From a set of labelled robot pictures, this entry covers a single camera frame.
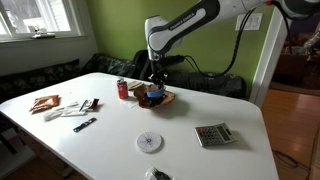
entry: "green wall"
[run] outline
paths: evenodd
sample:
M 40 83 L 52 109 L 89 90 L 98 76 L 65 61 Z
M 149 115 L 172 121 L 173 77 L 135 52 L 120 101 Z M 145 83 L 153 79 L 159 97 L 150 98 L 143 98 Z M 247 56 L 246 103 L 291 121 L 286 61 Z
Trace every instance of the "green wall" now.
M 180 15 L 198 0 L 87 0 L 99 52 L 132 59 L 140 49 L 146 49 L 144 21 L 161 15 L 167 20 Z M 238 58 L 230 73 L 242 76 L 248 84 L 248 93 L 259 62 L 261 50 L 273 8 L 260 7 L 255 13 L 264 13 L 259 31 L 245 31 Z M 215 25 L 202 27 L 185 37 L 180 47 L 169 55 L 191 55 L 203 71 L 224 71 L 232 58 L 237 37 L 236 17 Z M 191 71 L 185 62 L 174 67 Z

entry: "calculator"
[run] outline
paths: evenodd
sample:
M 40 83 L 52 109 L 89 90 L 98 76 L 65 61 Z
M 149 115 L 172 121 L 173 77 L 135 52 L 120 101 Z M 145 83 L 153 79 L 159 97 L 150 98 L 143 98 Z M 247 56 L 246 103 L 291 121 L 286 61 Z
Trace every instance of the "calculator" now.
M 201 146 L 227 144 L 237 141 L 225 123 L 194 128 Z

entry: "blue object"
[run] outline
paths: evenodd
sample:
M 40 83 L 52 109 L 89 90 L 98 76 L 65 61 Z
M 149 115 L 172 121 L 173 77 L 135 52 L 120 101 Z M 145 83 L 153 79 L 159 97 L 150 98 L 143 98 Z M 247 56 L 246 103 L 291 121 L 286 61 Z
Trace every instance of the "blue object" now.
M 148 98 L 157 98 L 163 96 L 164 89 L 157 89 L 155 91 L 147 91 Z

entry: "window sill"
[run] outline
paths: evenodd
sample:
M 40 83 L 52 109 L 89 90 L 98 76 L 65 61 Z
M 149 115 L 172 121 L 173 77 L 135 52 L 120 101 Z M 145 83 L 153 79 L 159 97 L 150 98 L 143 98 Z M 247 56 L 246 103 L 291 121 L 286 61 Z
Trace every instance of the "window sill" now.
M 85 40 L 88 36 L 60 36 L 55 38 L 45 38 L 45 39 L 12 39 L 12 40 L 0 40 L 0 47 L 16 47 L 16 46 L 30 46 L 38 44 L 48 44 L 53 42 L 66 42 L 66 41 L 77 41 Z

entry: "window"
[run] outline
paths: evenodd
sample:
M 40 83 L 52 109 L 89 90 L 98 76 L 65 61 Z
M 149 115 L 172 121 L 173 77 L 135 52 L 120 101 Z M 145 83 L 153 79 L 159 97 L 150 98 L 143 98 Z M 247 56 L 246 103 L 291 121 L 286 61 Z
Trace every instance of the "window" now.
M 80 35 L 71 0 L 0 0 L 0 38 L 30 38 L 36 31 Z

